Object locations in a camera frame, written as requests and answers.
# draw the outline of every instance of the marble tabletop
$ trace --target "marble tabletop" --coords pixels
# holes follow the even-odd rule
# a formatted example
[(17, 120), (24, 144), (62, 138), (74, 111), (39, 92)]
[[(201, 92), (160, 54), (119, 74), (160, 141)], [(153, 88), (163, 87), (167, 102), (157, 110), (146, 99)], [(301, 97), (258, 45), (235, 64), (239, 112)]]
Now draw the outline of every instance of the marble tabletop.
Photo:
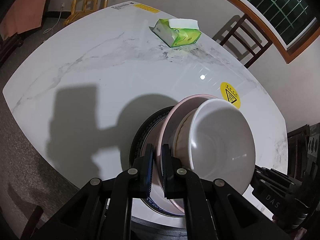
[[(252, 74), (204, 33), (196, 44), (169, 48), (150, 27), (174, 17), (135, 4), (102, 9), (62, 29), (7, 82), (10, 111), (42, 157), (79, 188), (93, 177), (113, 178), (128, 168), (132, 139), (151, 114), (193, 94), (222, 98), (220, 85), (228, 82), (252, 130), (256, 164), (286, 173), (284, 118)], [(244, 197), (271, 217), (251, 192), (249, 186)], [(132, 215), (185, 227), (183, 218), (160, 215), (140, 199)]]

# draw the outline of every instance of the window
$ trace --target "window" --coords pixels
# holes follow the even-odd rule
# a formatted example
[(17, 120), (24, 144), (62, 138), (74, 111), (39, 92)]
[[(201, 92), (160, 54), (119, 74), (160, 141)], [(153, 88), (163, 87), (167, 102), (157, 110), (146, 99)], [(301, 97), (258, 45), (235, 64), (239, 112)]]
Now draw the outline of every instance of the window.
[(315, 18), (304, 0), (247, 0), (257, 8), (288, 45)]

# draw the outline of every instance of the gray carpet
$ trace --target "gray carpet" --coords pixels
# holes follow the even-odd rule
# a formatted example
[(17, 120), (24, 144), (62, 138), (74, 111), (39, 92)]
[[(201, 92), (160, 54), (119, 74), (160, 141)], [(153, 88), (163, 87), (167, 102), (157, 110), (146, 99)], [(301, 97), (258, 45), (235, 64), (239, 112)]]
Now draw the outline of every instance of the gray carpet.
[[(61, 19), (55, 26), (54, 33), (63, 28), (63, 21)], [(43, 31), (56, 22), (55, 18), (47, 18), (42, 30), (26, 38), (0, 67), (0, 207), (18, 237), (36, 205), (44, 209), (41, 226), (78, 191), (33, 148), (12, 117), (2, 94), (15, 70), (52, 33), (43, 34)]]

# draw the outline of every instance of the window frame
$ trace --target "window frame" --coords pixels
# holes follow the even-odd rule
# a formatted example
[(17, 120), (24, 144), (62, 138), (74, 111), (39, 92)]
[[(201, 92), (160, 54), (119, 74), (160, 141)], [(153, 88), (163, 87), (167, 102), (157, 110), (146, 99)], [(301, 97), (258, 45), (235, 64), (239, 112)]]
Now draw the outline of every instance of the window frame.
[(267, 33), (287, 64), (300, 55), (320, 35), (320, 21), (313, 20), (292, 42), (287, 45), (271, 23), (249, 1), (228, 1), (239, 8), (242, 12), (248, 14), (263, 29), (263, 31)]

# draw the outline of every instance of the yellow warning sticker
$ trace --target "yellow warning sticker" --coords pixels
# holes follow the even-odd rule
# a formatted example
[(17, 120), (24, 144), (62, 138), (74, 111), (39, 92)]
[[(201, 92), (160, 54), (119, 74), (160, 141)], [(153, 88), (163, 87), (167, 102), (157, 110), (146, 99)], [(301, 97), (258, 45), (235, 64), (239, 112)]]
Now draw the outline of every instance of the yellow warning sticker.
[(144, 9), (144, 10), (147, 10), (149, 12), (153, 12), (153, 13), (160, 12), (160, 10), (152, 8), (152, 7), (148, 6), (148, 5), (144, 5), (142, 3), (135, 4), (134, 6), (138, 7), (138, 8), (141, 8), (141, 9)]
[(232, 103), (236, 108), (240, 108), (241, 102), (237, 91), (227, 82), (222, 82), (220, 90), (223, 98)]

